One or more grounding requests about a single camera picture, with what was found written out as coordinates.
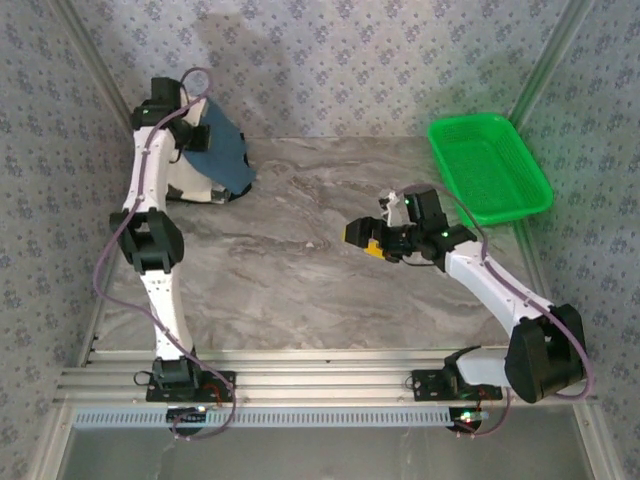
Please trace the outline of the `blue t-shirt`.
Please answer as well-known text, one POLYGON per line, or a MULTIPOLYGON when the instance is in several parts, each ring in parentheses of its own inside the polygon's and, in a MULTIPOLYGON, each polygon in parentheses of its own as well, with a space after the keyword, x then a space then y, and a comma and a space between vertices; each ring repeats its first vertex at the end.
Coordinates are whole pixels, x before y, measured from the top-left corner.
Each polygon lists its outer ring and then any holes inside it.
POLYGON ((248 164, 244 136, 215 102, 207 99, 204 105, 199 125, 209 127, 209 147, 206 152, 187 151, 186 159, 198 173, 232 196, 243 196, 256 178, 248 164))

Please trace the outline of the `folded white black t-shirt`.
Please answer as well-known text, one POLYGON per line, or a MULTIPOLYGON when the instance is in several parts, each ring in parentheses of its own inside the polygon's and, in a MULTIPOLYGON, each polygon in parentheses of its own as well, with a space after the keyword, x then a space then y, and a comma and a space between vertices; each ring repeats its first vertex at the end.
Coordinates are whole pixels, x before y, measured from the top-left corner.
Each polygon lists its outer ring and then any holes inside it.
POLYGON ((224 187, 198 173, 180 152, 168 166, 168 191, 171 201, 201 204, 227 204, 241 198, 232 196, 224 187))

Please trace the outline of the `green plastic basket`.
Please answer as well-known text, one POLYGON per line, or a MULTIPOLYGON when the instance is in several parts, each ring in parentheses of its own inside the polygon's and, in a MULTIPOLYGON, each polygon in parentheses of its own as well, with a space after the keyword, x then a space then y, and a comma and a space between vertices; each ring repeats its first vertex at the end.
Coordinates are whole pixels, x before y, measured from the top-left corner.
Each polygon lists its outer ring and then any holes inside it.
POLYGON ((427 128, 434 161, 449 191, 471 212, 463 222, 492 226, 547 211, 553 189, 512 123, 496 113, 434 121, 427 128))

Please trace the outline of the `aluminium corner post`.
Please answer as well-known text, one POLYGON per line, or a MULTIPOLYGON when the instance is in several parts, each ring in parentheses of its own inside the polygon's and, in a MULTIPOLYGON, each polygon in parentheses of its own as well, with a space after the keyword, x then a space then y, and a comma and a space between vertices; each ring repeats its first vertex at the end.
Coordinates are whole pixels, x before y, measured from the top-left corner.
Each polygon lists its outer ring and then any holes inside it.
POLYGON ((131 137, 130 109, 71 0, 46 0, 119 126, 131 137))
POLYGON ((509 120, 517 130, 526 124, 594 3, 595 0, 566 1, 564 10, 510 111, 509 120))

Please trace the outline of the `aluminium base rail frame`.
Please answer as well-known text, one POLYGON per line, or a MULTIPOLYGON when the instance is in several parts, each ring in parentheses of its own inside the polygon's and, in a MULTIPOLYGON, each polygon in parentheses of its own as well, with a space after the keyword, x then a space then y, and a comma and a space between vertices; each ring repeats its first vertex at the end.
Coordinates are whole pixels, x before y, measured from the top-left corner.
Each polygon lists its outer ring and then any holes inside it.
MULTIPOLYGON (((413 370, 439 369, 451 350, 227 350, 201 359, 237 373, 239 403, 266 406, 404 406, 413 401, 413 370)), ((146 389, 133 375, 152 362, 148 351, 95 351, 83 367, 67 368, 56 403, 140 406, 146 389)))

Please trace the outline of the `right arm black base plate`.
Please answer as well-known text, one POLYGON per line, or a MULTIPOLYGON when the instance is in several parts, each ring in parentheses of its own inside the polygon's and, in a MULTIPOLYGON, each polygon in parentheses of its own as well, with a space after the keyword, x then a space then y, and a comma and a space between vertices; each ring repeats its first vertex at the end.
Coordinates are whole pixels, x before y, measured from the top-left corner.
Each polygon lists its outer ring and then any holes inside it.
POLYGON ((500 387, 470 385, 449 368, 412 370, 411 389, 414 400, 421 401, 482 401, 502 400, 500 387))

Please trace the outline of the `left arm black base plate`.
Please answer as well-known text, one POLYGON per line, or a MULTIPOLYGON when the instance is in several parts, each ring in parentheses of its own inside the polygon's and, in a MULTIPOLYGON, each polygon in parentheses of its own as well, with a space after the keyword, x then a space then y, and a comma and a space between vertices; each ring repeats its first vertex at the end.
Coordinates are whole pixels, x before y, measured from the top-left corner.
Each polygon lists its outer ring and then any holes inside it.
POLYGON ((156 403, 231 403, 231 389, 235 386, 236 373, 220 371, 222 381, 210 371, 197 373, 184 382, 161 384, 152 378, 147 385, 146 401, 156 403))

